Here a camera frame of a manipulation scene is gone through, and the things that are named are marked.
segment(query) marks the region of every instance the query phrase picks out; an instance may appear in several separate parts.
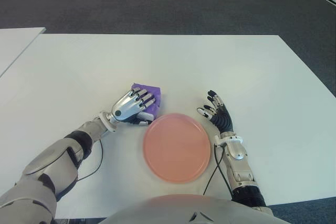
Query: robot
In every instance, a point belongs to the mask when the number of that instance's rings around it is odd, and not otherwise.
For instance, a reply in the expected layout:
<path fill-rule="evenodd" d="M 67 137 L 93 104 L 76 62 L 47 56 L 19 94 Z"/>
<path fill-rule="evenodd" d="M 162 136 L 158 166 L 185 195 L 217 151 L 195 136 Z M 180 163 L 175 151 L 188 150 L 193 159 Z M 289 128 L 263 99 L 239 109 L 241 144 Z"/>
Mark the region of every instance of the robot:
<path fill-rule="evenodd" d="M 232 200 L 167 195 L 117 212 L 102 223 L 287 223 L 274 217 L 266 207 L 248 165 L 243 139 L 233 131 L 223 101 L 214 91 L 208 95 L 214 107 L 205 105 L 197 111 L 219 130 L 215 148 L 222 149 L 220 161 L 223 160 L 227 168 Z M 55 223 L 57 202 L 75 186 L 78 168 L 90 155 L 93 144 L 108 131 L 116 131 L 118 123 L 150 124 L 141 112 L 154 102 L 153 95 L 145 89 L 131 89 L 114 104 L 111 112 L 101 112 L 46 148 L 26 166 L 15 186 L 0 197 L 1 223 Z M 216 169 L 220 169 L 217 156 L 215 158 Z"/>

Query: pink plate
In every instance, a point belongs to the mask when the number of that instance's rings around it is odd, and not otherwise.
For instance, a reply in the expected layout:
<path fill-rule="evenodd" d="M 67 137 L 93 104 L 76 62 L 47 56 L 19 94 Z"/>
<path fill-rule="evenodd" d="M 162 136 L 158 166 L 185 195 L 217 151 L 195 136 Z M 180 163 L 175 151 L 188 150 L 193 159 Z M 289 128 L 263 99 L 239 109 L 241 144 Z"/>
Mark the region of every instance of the pink plate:
<path fill-rule="evenodd" d="M 143 155 L 149 168 L 168 182 L 195 180 L 208 166 L 210 152 L 205 130 L 187 115 L 161 116 L 144 136 Z"/>

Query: robot forearm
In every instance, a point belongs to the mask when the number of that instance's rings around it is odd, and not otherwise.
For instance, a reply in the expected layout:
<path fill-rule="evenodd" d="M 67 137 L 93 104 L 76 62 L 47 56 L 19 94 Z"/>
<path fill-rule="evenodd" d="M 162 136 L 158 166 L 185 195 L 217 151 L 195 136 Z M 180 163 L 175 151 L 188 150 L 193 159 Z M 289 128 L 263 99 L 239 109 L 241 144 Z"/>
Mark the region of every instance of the robot forearm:
<path fill-rule="evenodd" d="M 138 114 L 154 101 L 145 89 L 134 88 L 114 104 L 110 113 L 101 112 L 45 149 L 27 165 L 19 182 L 0 197 L 1 223 L 52 223 L 56 202 L 76 184 L 78 167 L 93 144 L 106 131 L 115 131 L 118 122 L 149 124 Z"/>
<path fill-rule="evenodd" d="M 106 131 L 96 118 L 39 154 L 0 198 L 2 223 L 51 223 L 56 202 L 75 185 L 80 163 Z"/>
<path fill-rule="evenodd" d="M 224 147 L 224 163 L 227 177 L 233 193 L 232 200 L 249 207 L 265 207 L 264 198 L 248 165 L 247 152 L 242 145 L 243 139 L 234 132 L 225 132 L 217 136 L 218 146 Z"/>

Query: robot finger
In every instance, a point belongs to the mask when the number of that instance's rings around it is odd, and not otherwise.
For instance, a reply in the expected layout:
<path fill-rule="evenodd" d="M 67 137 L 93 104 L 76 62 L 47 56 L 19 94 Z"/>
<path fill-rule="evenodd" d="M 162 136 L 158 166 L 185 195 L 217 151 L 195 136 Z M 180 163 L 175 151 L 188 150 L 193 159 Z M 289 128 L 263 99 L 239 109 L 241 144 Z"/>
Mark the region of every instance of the robot finger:
<path fill-rule="evenodd" d="M 202 116 L 204 116 L 205 118 L 208 118 L 209 120 L 213 117 L 213 115 L 211 115 L 209 112 L 205 111 L 202 108 L 197 108 L 197 112 Z"/>
<path fill-rule="evenodd" d="M 217 113 L 213 107 L 210 107 L 208 105 L 204 105 L 204 108 L 209 110 L 212 115 L 215 115 Z"/>
<path fill-rule="evenodd" d="M 147 101 L 148 99 L 152 97 L 153 97 L 153 94 L 151 93 L 146 94 L 144 97 L 141 98 L 141 100 L 143 101 L 142 103 L 144 103 L 145 101 Z"/>
<path fill-rule="evenodd" d="M 140 90 L 139 87 L 136 87 L 136 88 L 134 88 L 134 89 L 131 89 L 131 91 L 132 91 L 131 95 L 134 95 L 134 94 L 137 93 L 139 90 Z"/>
<path fill-rule="evenodd" d="M 147 103 L 145 103 L 144 105 L 140 106 L 141 110 L 145 110 L 147 109 L 150 105 L 152 105 L 155 102 L 155 98 L 153 98 L 152 100 L 149 100 Z"/>
<path fill-rule="evenodd" d="M 140 118 L 134 118 L 132 121 L 130 121 L 131 124 L 138 124 L 138 125 L 149 125 L 152 123 L 150 120 L 144 120 Z"/>
<path fill-rule="evenodd" d="M 221 98 L 218 95 L 214 96 L 214 102 L 217 104 L 218 107 L 223 106 L 223 101 L 221 100 Z"/>
<path fill-rule="evenodd" d="M 211 101 L 211 103 L 214 105 L 215 109 L 218 109 L 218 105 L 217 102 L 215 102 L 215 100 L 212 97 L 208 97 L 208 100 Z"/>
<path fill-rule="evenodd" d="M 137 93 L 135 93 L 135 95 L 136 95 L 136 100 L 139 100 L 140 99 L 140 97 L 142 97 L 144 94 L 146 94 L 147 93 L 147 90 L 146 89 L 142 89 L 142 90 L 140 90 L 139 92 L 137 92 Z"/>
<path fill-rule="evenodd" d="M 211 97 L 214 97 L 215 95 L 217 95 L 217 93 L 213 90 L 208 91 L 208 95 L 210 95 Z"/>

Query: white table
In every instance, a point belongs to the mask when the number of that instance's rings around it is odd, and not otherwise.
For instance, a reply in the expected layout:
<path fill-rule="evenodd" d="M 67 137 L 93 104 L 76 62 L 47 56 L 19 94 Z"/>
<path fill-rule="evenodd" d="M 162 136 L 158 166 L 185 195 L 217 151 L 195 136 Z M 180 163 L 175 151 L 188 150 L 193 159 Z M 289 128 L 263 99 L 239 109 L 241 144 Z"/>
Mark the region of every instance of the white table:
<path fill-rule="evenodd" d="M 217 91 L 267 204 L 336 196 L 336 99 L 278 36 L 39 35 L 0 78 L 0 193 L 133 82 L 161 87 L 160 114 L 187 114 L 209 136 L 216 130 L 196 107 Z M 58 203 L 56 218 L 107 217 L 154 196 L 201 194 L 213 158 L 192 183 L 164 182 L 143 159 L 145 130 L 124 124 L 105 137 L 100 170 Z M 79 177 L 99 159 L 96 144 Z M 229 199 L 219 174 L 207 195 Z"/>
<path fill-rule="evenodd" d="M 44 31 L 43 27 L 0 29 L 0 77 Z"/>

